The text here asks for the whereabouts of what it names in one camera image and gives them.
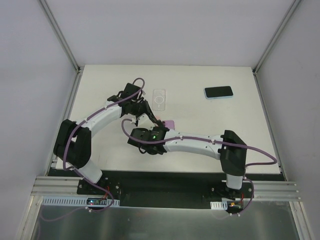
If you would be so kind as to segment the purple phone black screen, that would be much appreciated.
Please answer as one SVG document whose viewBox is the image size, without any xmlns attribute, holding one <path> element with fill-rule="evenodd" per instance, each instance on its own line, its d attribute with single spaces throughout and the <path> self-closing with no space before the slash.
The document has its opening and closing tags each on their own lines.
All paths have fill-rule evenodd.
<svg viewBox="0 0 320 240">
<path fill-rule="evenodd" d="M 175 122 L 173 120 L 164 120 L 162 123 L 166 128 L 175 130 Z"/>
</svg>

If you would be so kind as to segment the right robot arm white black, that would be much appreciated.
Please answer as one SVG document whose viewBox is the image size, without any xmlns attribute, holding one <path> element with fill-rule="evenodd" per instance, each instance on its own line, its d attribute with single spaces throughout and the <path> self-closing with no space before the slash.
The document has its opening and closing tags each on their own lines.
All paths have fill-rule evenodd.
<svg viewBox="0 0 320 240">
<path fill-rule="evenodd" d="M 128 135 L 127 143 L 142 154 L 184 152 L 218 160 L 226 174 L 226 194 L 234 198 L 243 191 L 247 145 L 232 130 L 225 130 L 222 135 L 196 135 L 160 126 L 137 127 Z"/>
</svg>

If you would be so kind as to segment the clear purple phone case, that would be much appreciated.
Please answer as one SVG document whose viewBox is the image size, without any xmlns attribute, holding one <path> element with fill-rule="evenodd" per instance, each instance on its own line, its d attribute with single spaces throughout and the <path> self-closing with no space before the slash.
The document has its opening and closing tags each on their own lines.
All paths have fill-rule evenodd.
<svg viewBox="0 0 320 240">
<path fill-rule="evenodd" d="M 152 93 L 152 110 L 164 111 L 166 109 L 167 92 L 165 89 L 154 89 Z"/>
</svg>

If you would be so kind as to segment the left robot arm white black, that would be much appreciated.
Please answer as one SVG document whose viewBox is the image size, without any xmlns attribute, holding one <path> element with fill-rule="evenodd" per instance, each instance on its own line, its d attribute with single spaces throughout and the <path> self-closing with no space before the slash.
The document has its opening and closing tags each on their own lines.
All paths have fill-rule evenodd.
<svg viewBox="0 0 320 240">
<path fill-rule="evenodd" d="M 62 121 L 54 144 L 53 153 L 62 160 L 65 171 L 74 170 L 82 178 L 89 180 L 88 188 L 99 195 L 105 191 L 106 183 L 101 179 L 103 173 L 91 160 L 92 138 L 108 124 L 125 115 L 140 120 L 147 116 L 155 126 L 164 124 L 156 119 L 147 100 L 143 97 L 143 88 L 127 83 L 124 90 L 107 98 L 105 104 L 82 120 Z"/>
</svg>

